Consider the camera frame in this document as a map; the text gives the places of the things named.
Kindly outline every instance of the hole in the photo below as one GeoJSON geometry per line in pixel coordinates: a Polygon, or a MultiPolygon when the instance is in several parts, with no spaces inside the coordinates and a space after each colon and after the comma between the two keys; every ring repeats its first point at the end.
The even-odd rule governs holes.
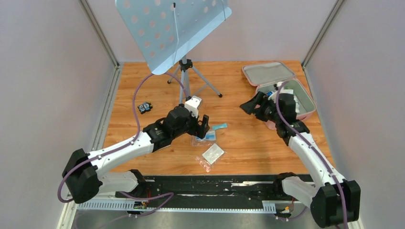
{"type": "Polygon", "coordinates": [[[143,12],[144,12],[145,14],[148,14],[148,13],[149,13],[149,7],[143,8],[143,12]]]}
{"type": "Polygon", "coordinates": [[[137,23],[137,21],[138,21],[138,17],[136,17],[135,15],[131,17],[131,22],[132,23],[135,24],[135,23],[137,23]]]}
{"type": "Polygon", "coordinates": [[[131,3],[129,2],[129,0],[125,0],[124,7],[128,9],[130,6],[131,6],[131,3]]]}

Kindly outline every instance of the perforated metal sheet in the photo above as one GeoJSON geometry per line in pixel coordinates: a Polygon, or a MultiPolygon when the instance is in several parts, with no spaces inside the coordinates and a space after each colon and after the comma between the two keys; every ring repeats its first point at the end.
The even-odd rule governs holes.
{"type": "Polygon", "coordinates": [[[170,69],[232,13],[227,0],[116,0],[116,7],[157,75],[170,69]]]}

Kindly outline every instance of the wire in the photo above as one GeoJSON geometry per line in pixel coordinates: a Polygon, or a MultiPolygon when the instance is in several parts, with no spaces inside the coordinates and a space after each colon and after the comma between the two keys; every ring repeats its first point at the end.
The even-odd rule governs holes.
{"type": "MultiPolygon", "coordinates": [[[[169,75],[170,77],[174,78],[177,82],[179,82],[180,86],[183,88],[183,91],[184,91],[186,97],[190,95],[189,92],[184,88],[184,85],[180,82],[180,80],[179,80],[177,77],[175,77],[173,74],[170,74],[170,73],[168,73],[168,72],[166,72],[166,73],[164,73],[164,74],[169,75]]],[[[140,87],[142,86],[142,84],[143,84],[148,78],[150,78],[150,77],[153,76],[153,75],[154,75],[154,74],[151,73],[150,75],[148,75],[147,77],[145,77],[145,79],[143,79],[143,80],[140,82],[140,84],[138,85],[138,87],[136,88],[136,90],[135,90],[135,92],[134,92],[134,96],[132,97],[132,111],[133,111],[133,113],[134,113],[135,120],[137,121],[137,128],[138,128],[138,129],[137,129],[137,134],[133,137],[134,140],[136,140],[136,139],[138,138],[139,134],[140,134],[140,124],[139,124],[139,119],[138,119],[137,112],[136,112],[136,109],[135,109],[135,97],[136,97],[136,95],[137,95],[137,93],[138,93],[140,87]]],[[[130,146],[130,145],[131,145],[131,142],[127,142],[127,143],[125,143],[124,145],[122,145],[122,146],[120,146],[120,147],[117,147],[117,148],[115,148],[115,149],[112,149],[112,150],[110,150],[110,151],[107,151],[107,152],[105,152],[105,153],[100,154],[100,156],[101,156],[101,157],[104,157],[104,156],[110,155],[110,154],[115,153],[116,151],[119,151],[119,150],[121,150],[121,149],[123,149],[123,148],[125,148],[125,147],[130,146]]],[[[89,158],[89,159],[87,159],[87,160],[85,160],[85,161],[79,163],[78,165],[76,165],[75,167],[73,167],[69,172],[66,173],[66,175],[63,177],[63,179],[62,179],[62,181],[61,181],[61,183],[59,184],[59,187],[58,187],[58,194],[57,194],[57,195],[58,195],[59,201],[61,201],[62,203],[69,203],[69,202],[73,201],[73,198],[72,198],[72,199],[63,199],[63,198],[62,198],[62,187],[63,187],[63,184],[66,182],[66,180],[68,179],[68,177],[69,177],[72,173],[74,173],[78,168],[80,168],[81,166],[83,166],[83,165],[85,165],[85,164],[87,164],[87,163],[89,163],[89,162],[92,162],[92,161],[94,161],[94,160],[96,160],[96,159],[98,159],[98,158],[99,158],[99,156],[95,156],[95,157],[89,158]]]]}
{"type": "Polygon", "coordinates": [[[291,204],[288,206],[289,208],[292,207],[292,210],[290,212],[294,211],[294,204],[295,204],[295,199],[292,198],[291,204]]]}
{"type": "Polygon", "coordinates": [[[120,220],[120,219],[127,218],[127,217],[131,217],[131,214],[129,214],[129,215],[128,215],[128,214],[126,214],[126,215],[123,215],[123,216],[117,217],[117,218],[115,218],[115,219],[111,220],[110,222],[108,222],[108,223],[105,223],[105,224],[101,225],[101,226],[100,226],[100,227],[98,227],[97,229],[102,229],[102,228],[106,227],[107,225],[109,225],[109,224],[111,224],[111,223],[113,223],[113,222],[115,222],[115,221],[118,221],[118,220],[120,220]]]}
{"type": "Polygon", "coordinates": [[[148,193],[147,193],[147,195],[146,195],[146,197],[147,197],[147,198],[150,198],[150,197],[152,196],[152,194],[151,194],[151,193],[152,193],[152,192],[151,192],[151,190],[150,190],[149,188],[147,188],[147,189],[146,189],[146,191],[148,192],[148,193]]]}
{"type": "Polygon", "coordinates": [[[226,21],[224,0],[221,0],[221,2],[222,2],[222,11],[224,12],[224,21],[226,21]]]}
{"type": "Polygon", "coordinates": [[[346,200],[344,198],[344,193],[343,193],[343,189],[341,187],[341,184],[339,183],[338,179],[336,178],[336,176],[333,174],[333,171],[331,169],[331,167],[328,165],[328,163],[326,162],[325,158],[322,157],[321,153],[302,135],[300,134],[296,129],[294,129],[287,121],[286,119],[283,117],[281,111],[280,111],[280,106],[279,106],[279,96],[280,96],[280,92],[281,89],[284,87],[284,85],[286,85],[289,81],[284,81],[281,86],[278,88],[277,90],[277,94],[276,94],[276,109],[277,109],[277,113],[280,116],[281,120],[283,121],[283,123],[288,126],[297,136],[299,136],[307,145],[309,148],[311,148],[315,154],[320,158],[320,160],[322,161],[322,163],[324,164],[324,166],[326,167],[326,169],[328,170],[329,174],[332,174],[332,178],[335,181],[338,190],[339,190],[339,194],[341,197],[341,203],[342,203],[342,208],[343,208],[343,223],[344,223],[344,228],[348,229],[349,226],[347,224],[347,210],[346,210],[346,200]]]}
{"type": "Polygon", "coordinates": [[[135,217],[148,216],[148,215],[150,215],[150,214],[156,212],[157,210],[161,209],[161,208],[163,207],[163,205],[165,205],[165,204],[174,196],[174,193],[168,192],[168,193],[165,193],[165,194],[162,194],[162,195],[158,195],[158,196],[155,196],[155,197],[150,197],[150,198],[137,198],[137,197],[132,197],[132,196],[128,195],[128,194],[125,193],[125,192],[120,192],[120,193],[121,193],[122,195],[124,195],[125,197],[131,198],[131,199],[134,199],[134,200],[154,200],[154,199],[159,199],[159,198],[162,198],[162,197],[165,197],[165,196],[169,196],[169,195],[170,195],[170,196],[169,196],[162,204],[160,204],[157,208],[155,208],[155,209],[153,209],[152,211],[147,212],[147,213],[145,213],[145,214],[135,215],[135,217]]]}
{"type": "Polygon", "coordinates": [[[176,3],[173,3],[173,13],[174,13],[174,26],[176,27],[176,38],[177,38],[176,52],[174,53],[174,58],[173,58],[173,66],[174,66],[174,63],[176,63],[177,49],[179,48],[179,31],[177,30],[176,3]]]}
{"type": "Polygon", "coordinates": [[[283,222],[287,221],[287,219],[288,219],[288,221],[297,220],[297,219],[299,219],[300,217],[302,217],[302,216],[304,215],[304,213],[305,213],[307,210],[308,210],[308,208],[305,207],[305,208],[302,210],[302,212],[299,213],[297,216],[290,217],[290,218],[285,218],[285,217],[278,217],[278,218],[281,219],[283,222]]]}

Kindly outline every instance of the tripod stand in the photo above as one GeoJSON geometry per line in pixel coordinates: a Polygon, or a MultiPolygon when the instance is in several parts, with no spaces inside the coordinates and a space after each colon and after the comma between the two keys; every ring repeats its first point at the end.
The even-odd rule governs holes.
{"type": "MultiPolygon", "coordinates": [[[[179,61],[179,66],[177,66],[176,70],[174,71],[173,75],[177,75],[177,72],[181,70],[181,83],[184,85],[184,88],[190,92],[190,96],[196,95],[197,93],[199,93],[200,91],[202,91],[206,86],[211,87],[211,89],[214,90],[214,92],[220,97],[222,98],[222,94],[201,74],[200,71],[198,71],[193,65],[192,65],[192,61],[190,59],[187,59],[186,56],[183,56],[183,58],[179,61]],[[188,73],[188,69],[191,68],[195,71],[195,73],[197,73],[197,75],[199,75],[199,77],[204,80],[205,85],[200,88],[198,91],[196,91],[194,94],[191,94],[190,91],[190,80],[189,80],[189,73],[188,73]]],[[[171,83],[171,81],[173,80],[173,77],[170,78],[167,83],[171,83]]],[[[182,103],[183,100],[183,88],[180,87],[180,104],[182,103]]]]}

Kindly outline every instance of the case lid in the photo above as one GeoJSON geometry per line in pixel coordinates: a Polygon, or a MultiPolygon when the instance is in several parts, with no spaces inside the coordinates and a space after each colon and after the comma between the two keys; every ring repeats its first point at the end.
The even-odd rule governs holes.
{"type": "Polygon", "coordinates": [[[242,70],[249,82],[255,86],[296,77],[295,73],[281,62],[246,65],[242,70]]]}

